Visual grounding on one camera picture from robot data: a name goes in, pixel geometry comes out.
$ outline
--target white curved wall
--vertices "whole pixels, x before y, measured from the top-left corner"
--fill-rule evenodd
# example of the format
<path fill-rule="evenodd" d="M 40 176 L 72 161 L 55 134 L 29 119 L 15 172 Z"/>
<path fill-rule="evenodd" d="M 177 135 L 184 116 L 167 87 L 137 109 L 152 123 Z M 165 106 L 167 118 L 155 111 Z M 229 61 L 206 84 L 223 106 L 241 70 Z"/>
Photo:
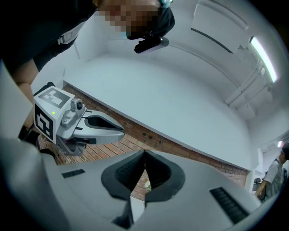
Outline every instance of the white curved wall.
<path fill-rule="evenodd" d="M 180 70 L 105 54 L 65 81 L 179 144 L 251 168 L 247 124 L 203 82 Z"/>

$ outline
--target ceiling light fixture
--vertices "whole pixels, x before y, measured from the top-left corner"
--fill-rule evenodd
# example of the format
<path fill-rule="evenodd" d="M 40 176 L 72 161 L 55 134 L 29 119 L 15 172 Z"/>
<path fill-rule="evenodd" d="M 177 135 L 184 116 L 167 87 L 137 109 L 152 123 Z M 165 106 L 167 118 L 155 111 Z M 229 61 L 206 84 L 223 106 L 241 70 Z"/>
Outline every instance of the ceiling light fixture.
<path fill-rule="evenodd" d="M 279 141 L 277 147 L 280 148 L 282 146 L 282 143 L 283 143 L 282 141 Z"/>
<path fill-rule="evenodd" d="M 277 80 L 277 75 L 276 75 L 275 69 L 271 63 L 271 60 L 269 59 L 269 56 L 267 55 L 266 51 L 262 47 L 261 43 L 258 41 L 258 39 L 256 39 L 256 37 L 253 37 L 251 39 L 250 43 L 254 47 L 256 52 L 259 54 L 261 59 L 263 60 L 263 63 L 265 64 L 265 66 L 269 72 L 269 75 L 272 79 L 272 82 L 275 82 Z"/>

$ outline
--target black vent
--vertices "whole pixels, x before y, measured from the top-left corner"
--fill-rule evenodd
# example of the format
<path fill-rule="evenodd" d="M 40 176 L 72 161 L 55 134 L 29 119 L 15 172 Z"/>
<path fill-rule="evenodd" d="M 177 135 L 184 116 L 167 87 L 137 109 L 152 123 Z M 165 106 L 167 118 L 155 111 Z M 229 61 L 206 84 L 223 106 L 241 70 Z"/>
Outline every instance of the black vent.
<path fill-rule="evenodd" d="M 210 192 L 234 224 L 249 215 L 222 187 Z"/>
<path fill-rule="evenodd" d="M 83 169 L 78 169 L 78 170 L 62 173 L 62 175 L 64 178 L 68 178 L 68 177 L 79 175 L 81 173 L 85 173 L 85 171 Z"/>

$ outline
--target black rubber opening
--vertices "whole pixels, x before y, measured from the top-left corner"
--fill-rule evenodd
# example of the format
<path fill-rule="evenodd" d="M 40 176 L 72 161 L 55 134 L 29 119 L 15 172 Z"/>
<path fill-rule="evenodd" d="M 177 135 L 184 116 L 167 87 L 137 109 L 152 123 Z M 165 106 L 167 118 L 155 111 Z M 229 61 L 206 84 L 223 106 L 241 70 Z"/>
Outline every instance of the black rubber opening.
<path fill-rule="evenodd" d="M 123 200 L 130 199 L 131 192 L 145 170 L 143 153 L 143 150 L 139 150 L 103 171 L 101 182 L 112 197 Z"/>
<path fill-rule="evenodd" d="M 115 218 L 112 222 L 124 229 L 129 229 L 134 224 L 130 200 L 127 201 L 123 214 Z"/>
<path fill-rule="evenodd" d="M 179 165 L 150 150 L 145 151 L 145 169 L 152 187 L 145 195 L 145 204 L 169 200 L 185 183 L 185 173 Z"/>
<path fill-rule="evenodd" d="M 106 129 L 106 130 L 119 130 L 124 132 L 124 129 L 109 120 L 103 118 L 99 115 L 90 115 L 88 116 L 85 121 L 85 125 L 89 128 L 96 128 L 96 129 Z"/>
<path fill-rule="evenodd" d="M 104 127 L 104 128 L 115 128 L 114 125 L 111 123 L 107 122 L 101 117 L 98 116 L 89 116 L 87 118 L 89 125 L 91 126 L 96 126 L 96 127 Z"/>

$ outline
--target white ceiling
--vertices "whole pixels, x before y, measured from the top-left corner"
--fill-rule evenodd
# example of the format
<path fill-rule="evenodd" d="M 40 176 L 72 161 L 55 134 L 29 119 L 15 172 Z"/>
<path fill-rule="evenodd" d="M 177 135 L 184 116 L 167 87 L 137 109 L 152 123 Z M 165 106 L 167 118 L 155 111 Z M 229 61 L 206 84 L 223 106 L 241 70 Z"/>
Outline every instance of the white ceiling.
<path fill-rule="evenodd" d="M 203 4 L 208 0 L 200 0 L 200 2 Z M 262 33 L 267 36 L 269 25 L 254 9 L 242 4 L 243 1 L 218 0 L 217 2 L 226 6 L 226 8 L 221 6 L 224 12 L 229 11 L 230 14 L 235 14 L 247 25 L 242 34 L 242 38 L 246 39 L 243 39 L 243 42 L 240 43 L 242 46 L 234 54 L 227 52 L 209 38 L 191 30 L 195 8 L 198 4 L 197 0 L 175 0 L 171 3 L 176 24 L 166 35 L 170 40 L 168 47 L 151 53 L 136 54 L 133 50 L 137 41 L 124 39 L 119 33 L 104 27 L 109 38 L 107 49 L 111 53 L 136 59 L 159 60 L 182 69 L 192 77 L 206 82 L 229 107 L 238 112 L 243 119 L 250 120 L 258 114 L 259 105 L 272 101 L 274 96 L 271 91 L 274 86 L 270 82 L 267 72 L 264 75 L 261 73 L 262 64 L 259 63 L 256 52 L 249 44 L 252 36 L 260 36 Z M 266 42 L 270 44 L 270 37 L 266 38 Z"/>

